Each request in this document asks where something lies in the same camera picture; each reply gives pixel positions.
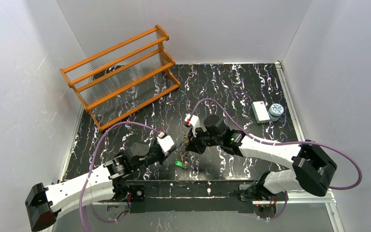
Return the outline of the green key tag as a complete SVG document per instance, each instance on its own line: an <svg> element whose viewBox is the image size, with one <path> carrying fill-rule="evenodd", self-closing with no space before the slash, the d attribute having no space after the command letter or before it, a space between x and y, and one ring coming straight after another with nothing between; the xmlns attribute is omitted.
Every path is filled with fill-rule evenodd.
<svg viewBox="0 0 371 232"><path fill-rule="evenodd" d="M178 167L181 167L181 168L186 168L186 164L183 163L182 161L179 161L179 160L176 160L175 161L175 165L178 166Z"/></svg>

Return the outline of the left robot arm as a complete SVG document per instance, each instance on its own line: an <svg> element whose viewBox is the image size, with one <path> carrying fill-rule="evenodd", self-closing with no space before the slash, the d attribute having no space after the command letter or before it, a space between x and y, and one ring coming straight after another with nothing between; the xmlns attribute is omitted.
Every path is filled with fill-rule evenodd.
<svg viewBox="0 0 371 232"><path fill-rule="evenodd" d="M125 181L133 172L156 162L163 163L175 149L173 141L159 138L152 145L134 143L88 174L48 186L35 184L25 200L31 231L49 228L79 206L110 200L126 192Z"/></svg>

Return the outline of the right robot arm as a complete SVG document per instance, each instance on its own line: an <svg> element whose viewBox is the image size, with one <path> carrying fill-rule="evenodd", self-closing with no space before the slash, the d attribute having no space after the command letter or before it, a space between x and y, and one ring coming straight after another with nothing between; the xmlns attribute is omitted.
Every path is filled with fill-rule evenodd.
<svg viewBox="0 0 371 232"><path fill-rule="evenodd" d="M207 147L218 146L229 155L258 158L284 166L283 171L265 172L258 181L238 191L251 199L269 199L289 190L304 190L314 196L326 195L337 170L336 163L320 145L311 141L299 144L279 143L230 129L219 116L210 115L200 122L186 115L188 142L185 151L202 154Z"/></svg>

